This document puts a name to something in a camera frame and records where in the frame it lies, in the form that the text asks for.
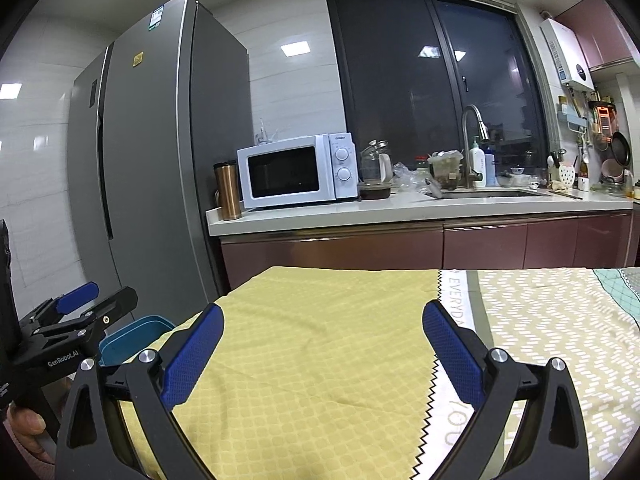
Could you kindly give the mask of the left hand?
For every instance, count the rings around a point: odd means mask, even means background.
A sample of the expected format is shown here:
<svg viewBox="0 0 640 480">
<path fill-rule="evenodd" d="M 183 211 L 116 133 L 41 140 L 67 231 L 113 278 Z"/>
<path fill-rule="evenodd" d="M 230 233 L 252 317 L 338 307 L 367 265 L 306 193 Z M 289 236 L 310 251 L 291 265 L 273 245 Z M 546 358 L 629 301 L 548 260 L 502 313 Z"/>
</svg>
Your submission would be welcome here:
<svg viewBox="0 0 640 480">
<path fill-rule="evenodd" d="M 47 429 L 46 422 L 39 414 L 28 408 L 18 408 L 11 403 L 6 411 L 6 417 L 15 439 L 22 448 L 37 460 L 47 464 L 54 463 L 54 458 L 38 441 Z"/>
</svg>

